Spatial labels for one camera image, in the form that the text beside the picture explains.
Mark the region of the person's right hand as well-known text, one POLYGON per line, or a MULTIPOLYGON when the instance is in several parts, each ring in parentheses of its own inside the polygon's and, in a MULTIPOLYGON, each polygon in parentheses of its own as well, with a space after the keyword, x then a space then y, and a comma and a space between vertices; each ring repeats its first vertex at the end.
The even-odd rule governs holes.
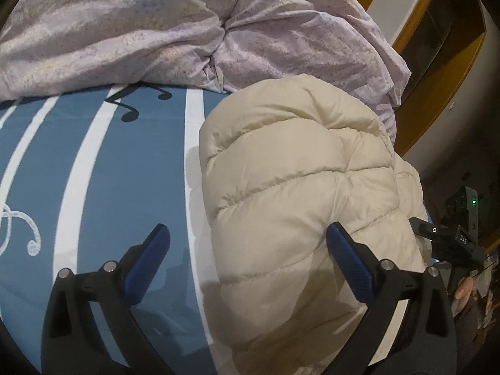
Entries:
POLYGON ((497 263, 487 255, 482 269, 461 279, 452 300, 452 314, 457 325, 457 334, 467 331, 473 337, 486 328, 493 320, 493 270, 497 263))

